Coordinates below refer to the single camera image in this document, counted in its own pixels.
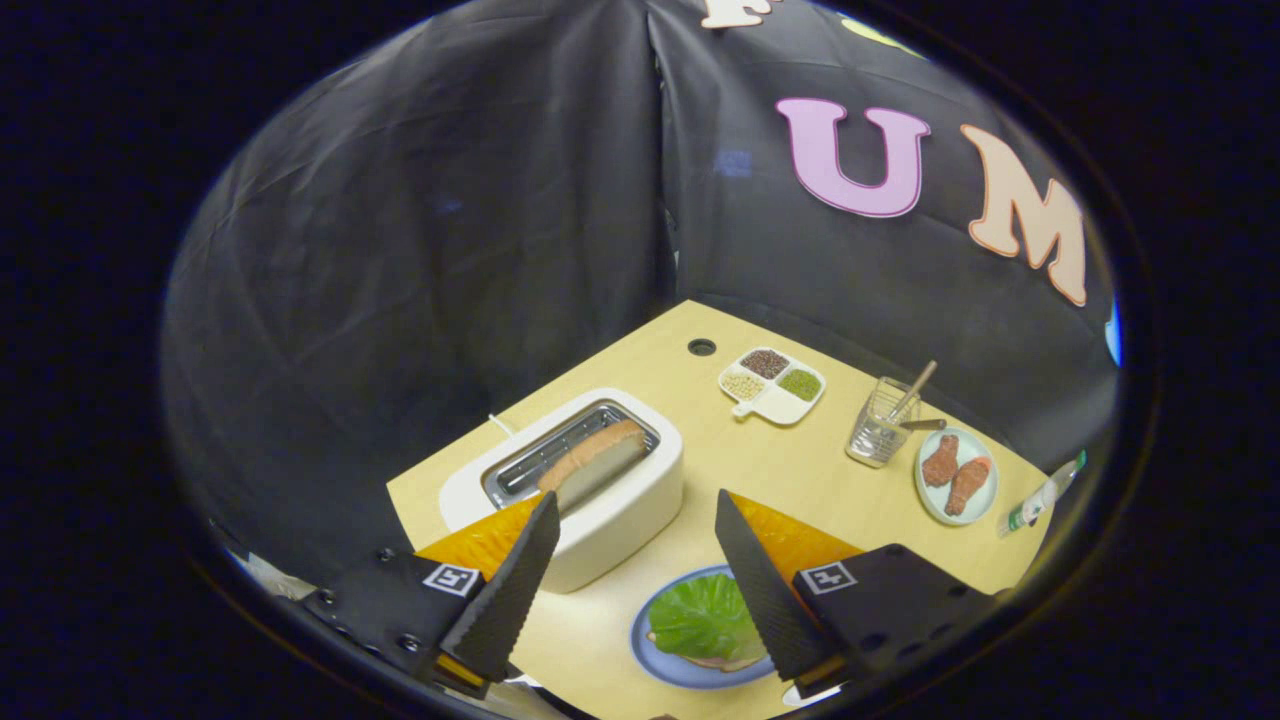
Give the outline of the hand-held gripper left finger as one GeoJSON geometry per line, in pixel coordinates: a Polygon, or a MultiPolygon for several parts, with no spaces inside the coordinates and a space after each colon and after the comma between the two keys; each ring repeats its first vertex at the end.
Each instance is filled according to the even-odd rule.
{"type": "Polygon", "coordinates": [[[301,605],[415,680],[481,700],[508,675],[559,537],[557,493],[535,495],[417,553],[383,550],[301,605]]]}

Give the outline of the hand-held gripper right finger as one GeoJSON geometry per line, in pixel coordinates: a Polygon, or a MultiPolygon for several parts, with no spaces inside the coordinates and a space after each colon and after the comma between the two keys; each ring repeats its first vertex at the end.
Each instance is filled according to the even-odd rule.
{"type": "Polygon", "coordinates": [[[805,698],[920,662],[996,605],[902,544],[860,550],[727,489],[716,537],[774,670],[805,698]]]}

